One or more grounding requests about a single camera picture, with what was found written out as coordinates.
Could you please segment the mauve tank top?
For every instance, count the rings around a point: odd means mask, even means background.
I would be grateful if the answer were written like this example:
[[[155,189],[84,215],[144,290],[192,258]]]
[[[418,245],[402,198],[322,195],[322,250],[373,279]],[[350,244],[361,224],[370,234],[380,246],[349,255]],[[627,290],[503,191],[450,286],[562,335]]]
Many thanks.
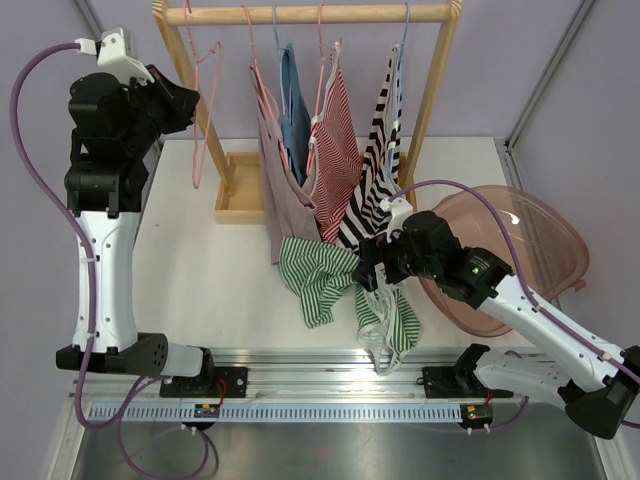
[[[261,175],[266,228],[270,239],[271,263],[277,264],[280,249],[286,238],[302,238],[319,241],[319,227],[315,219],[316,206],[310,197],[315,179],[306,180],[299,186],[294,175],[285,166],[287,152],[284,148],[279,124],[280,112],[276,100],[270,93],[276,115],[275,136],[265,122],[264,104],[259,97],[257,79],[253,65],[249,67],[258,119],[258,155]]]

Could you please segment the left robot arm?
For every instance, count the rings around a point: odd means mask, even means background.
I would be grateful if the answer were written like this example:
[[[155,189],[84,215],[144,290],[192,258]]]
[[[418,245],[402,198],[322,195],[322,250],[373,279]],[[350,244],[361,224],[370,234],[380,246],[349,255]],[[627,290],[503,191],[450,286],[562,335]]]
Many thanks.
[[[204,347],[142,333],[133,313],[132,264],[149,171],[144,158],[160,136],[185,130],[200,99],[155,66],[148,82],[93,73],[70,88],[71,166],[67,209],[82,229],[79,313],[70,345],[56,353],[61,370],[168,377],[165,397],[203,398],[215,388],[215,364]]]

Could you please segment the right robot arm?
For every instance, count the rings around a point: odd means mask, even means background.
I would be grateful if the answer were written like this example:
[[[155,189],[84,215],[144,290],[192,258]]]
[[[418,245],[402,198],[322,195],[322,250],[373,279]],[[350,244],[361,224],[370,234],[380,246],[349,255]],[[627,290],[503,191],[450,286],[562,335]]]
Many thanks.
[[[389,285],[409,277],[430,281],[450,299],[518,332],[553,362],[544,366],[473,344],[453,367],[460,393],[518,393],[563,410],[598,438],[615,437],[639,394],[638,347],[622,348],[582,327],[498,256],[462,246],[434,212],[415,212],[402,199],[384,201],[382,209],[390,222],[383,233],[362,241],[356,282],[375,291],[379,270]]]

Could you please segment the green striped tank top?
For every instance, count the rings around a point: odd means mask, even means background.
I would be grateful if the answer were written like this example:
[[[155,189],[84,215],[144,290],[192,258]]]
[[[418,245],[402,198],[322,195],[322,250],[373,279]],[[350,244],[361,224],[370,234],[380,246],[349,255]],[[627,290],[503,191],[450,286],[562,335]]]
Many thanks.
[[[401,287],[380,286],[367,291],[352,278],[358,256],[344,248],[302,238],[286,238],[279,253],[279,270],[298,297],[307,328],[334,322],[334,307],[351,299],[355,339],[369,355],[375,372],[388,376],[399,369],[417,346],[422,326]]]

